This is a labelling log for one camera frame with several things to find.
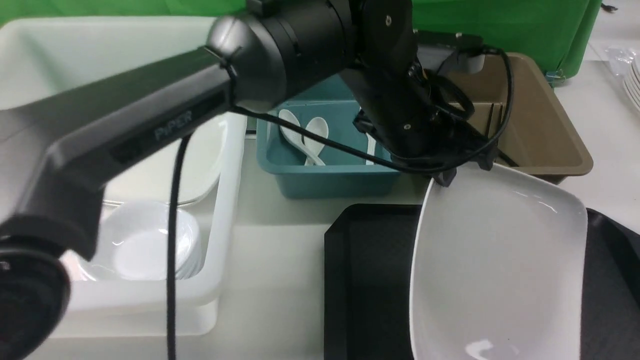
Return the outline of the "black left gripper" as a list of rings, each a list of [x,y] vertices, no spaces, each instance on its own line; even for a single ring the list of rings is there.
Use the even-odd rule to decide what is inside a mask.
[[[496,139],[469,123],[474,104],[448,78],[418,68],[395,76],[365,66],[345,69],[340,78],[361,108],[354,125],[386,148],[394,169],[444,187],[466,163],[493,169]]]

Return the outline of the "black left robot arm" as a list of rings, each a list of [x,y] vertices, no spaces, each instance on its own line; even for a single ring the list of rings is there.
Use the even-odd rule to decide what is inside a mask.
[[[60,262],[91,260],[105,186],[180,141],[171,183],[167,358],[176,349],[179,180],[192,133],[226,112],[448,187],[468,162],[499,155],[514,99],[502,48],[464,33],[417,32],[409,0],[247,0],[218,17],[206,44],[1,111],[1,358],[23,360],[57,328],[71,295]],[[386,161],[270,111],[333,75],[358,102],[353,124]]]

